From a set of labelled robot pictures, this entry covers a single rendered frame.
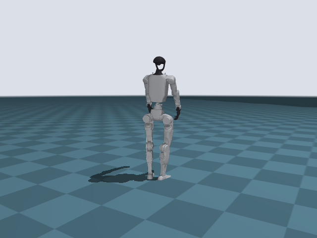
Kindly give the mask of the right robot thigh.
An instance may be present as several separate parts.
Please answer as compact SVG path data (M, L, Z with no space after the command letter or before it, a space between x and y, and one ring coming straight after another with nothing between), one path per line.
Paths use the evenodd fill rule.
M159 146L161 152L163 152L164 146L170 147L173 136L173 118L168 114L162 114L162 121L164 123L164 142Z

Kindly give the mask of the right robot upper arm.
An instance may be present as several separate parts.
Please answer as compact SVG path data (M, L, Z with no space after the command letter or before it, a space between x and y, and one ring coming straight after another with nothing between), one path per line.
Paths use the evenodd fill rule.
M168 84L170 84L170 87L172 90L171 94L173 96L177 96L177 86L176 86L175 77L173 75L167 75L166 80L167 80Z

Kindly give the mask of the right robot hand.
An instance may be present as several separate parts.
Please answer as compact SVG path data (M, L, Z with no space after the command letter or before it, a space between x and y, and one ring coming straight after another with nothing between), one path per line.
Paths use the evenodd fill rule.
M180 109L179 107L176 108L177 116L175 116L174 120L177 120L177 119L178 119L178 117L179 117L179 115L180 115L180 110L181 110L181 109Z

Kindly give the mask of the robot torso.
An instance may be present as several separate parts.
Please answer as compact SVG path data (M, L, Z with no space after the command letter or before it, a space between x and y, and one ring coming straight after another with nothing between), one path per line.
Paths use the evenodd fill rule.
M156 102L154 109L151 109L151 120L162 121L162 104L168 96L168 82L166 80L166 73L162 75L154 75L153 73L148 77L148 90L151 102Z

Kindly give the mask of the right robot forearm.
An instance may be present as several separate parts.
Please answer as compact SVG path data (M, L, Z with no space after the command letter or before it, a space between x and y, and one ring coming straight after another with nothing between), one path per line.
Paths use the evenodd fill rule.
M177 90L177 96L174 96L173 98L174 98L174 102L175 102L176 108L179 107L181 109L179 90Z

